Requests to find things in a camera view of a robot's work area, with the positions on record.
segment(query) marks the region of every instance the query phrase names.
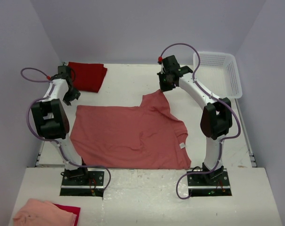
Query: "gray wall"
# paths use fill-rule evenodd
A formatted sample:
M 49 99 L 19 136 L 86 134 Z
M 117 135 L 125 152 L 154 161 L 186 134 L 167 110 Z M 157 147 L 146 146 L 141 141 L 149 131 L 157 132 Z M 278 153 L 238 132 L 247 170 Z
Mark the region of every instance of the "gray wall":
M 175 42 L 235 54 L 265 0 L 31 2 L 62 61 L 155 64 Z M 173 53 L 192 58 L 185 47 Z
M 285 226 L 285 0 L 267 0 L 236 61 L 251 146 Z
M 47 86 L 23 80 L 20 70 L 33 66 L 52 74 L 59 63 L 30 1 L 0 0 L 0 226 L 8 224 L 40 144 L 26 126 L 25 111 Z

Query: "folded pink cloth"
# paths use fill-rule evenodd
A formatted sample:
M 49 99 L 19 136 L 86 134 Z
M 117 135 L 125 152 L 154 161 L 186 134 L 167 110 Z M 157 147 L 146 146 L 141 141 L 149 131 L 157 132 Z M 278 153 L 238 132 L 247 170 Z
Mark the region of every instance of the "folded pink cloth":
M 76 215 L 54 204 L 29 199 L 13 218 L 14 226 L 74 226 Z
M 132 169 L 189 169 L 181 143 L 187 129 L 158 90 L 138 107 L 78 106 L 72 143 L 87 165 Z

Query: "white plastic basket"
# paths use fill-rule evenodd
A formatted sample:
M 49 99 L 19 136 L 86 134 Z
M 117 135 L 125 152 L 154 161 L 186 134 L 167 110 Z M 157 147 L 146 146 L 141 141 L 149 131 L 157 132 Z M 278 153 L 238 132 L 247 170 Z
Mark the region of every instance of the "white plastic basket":
M 218 52 L 199 52 L 199 54 L 201 64 L 195 77 L 220 97 L 229 99 L 242 97 L 235 57 L 232 54 Z M 194 53 L 193 61 L 195 68 L 198 64 L 196 53 Z

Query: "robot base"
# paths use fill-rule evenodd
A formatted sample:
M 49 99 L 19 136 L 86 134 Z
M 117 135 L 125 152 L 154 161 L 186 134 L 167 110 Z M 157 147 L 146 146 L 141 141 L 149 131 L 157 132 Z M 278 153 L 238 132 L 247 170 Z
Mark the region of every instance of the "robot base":
M 191 197 L 232 195 L 226 169 L 221 168 L 221 171 L 214 177 L 204 174 L 189 175 L 187 182 L 188 193 Z
M 103 197 L 104 171 L 97 169 L 65 170 L 60 196 Z

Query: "white table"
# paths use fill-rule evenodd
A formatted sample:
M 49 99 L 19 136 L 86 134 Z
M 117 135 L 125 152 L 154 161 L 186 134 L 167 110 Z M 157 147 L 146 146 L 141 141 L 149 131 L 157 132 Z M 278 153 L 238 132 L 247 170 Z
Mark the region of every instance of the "white table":
M 159 79 L 156 75 L 161 69 L 159 65 L 106 64 L 105 67 L 108 68 L 108 71 L 99 93 L 81 92 L 80 99 L 73 101 L 72 106 L 64 105 L 71 129 L 75 121 L 77 105 L 139 106 L 143 95 L 159 89 Z M 206 78 L 202 79 L 205 85 L 212 86 L 211 76 L 214 75 L 208 74 Z M 201 166 L 206 150 L 205 136 L 200 129 L 202 109 L 181 88 L 164 94 L 170 103 L 171 113 L 179 120 L 184 121 L 187 127 L 186 150 L 191 159 L 191 166 Z M 232 101 L 232 108 L 238 115 L 234 100 Z M 233 119 L 233 126 L 228 135 L 234 135 L 236 132 L 237 125 Z M 233 166 L 252 167 L 243 133 L 237 139 L 225 141 L 223 161 L 226 168 Z M 42 148 L 39 165 L 63 165 L 57 150 L 49 142 L 46 142 Z
M 81 207 L 79 226 L 281 226 L 263 168 L 228 168 L 233 196 L 188 200 L 175 194 L 175 178 L 184 170 L 114 169 L 103 200 L 59 196 L 62 171 L 27 168 L 12 216 L 35 198 Z M 179 192 L 187 195 L 187 180 Z

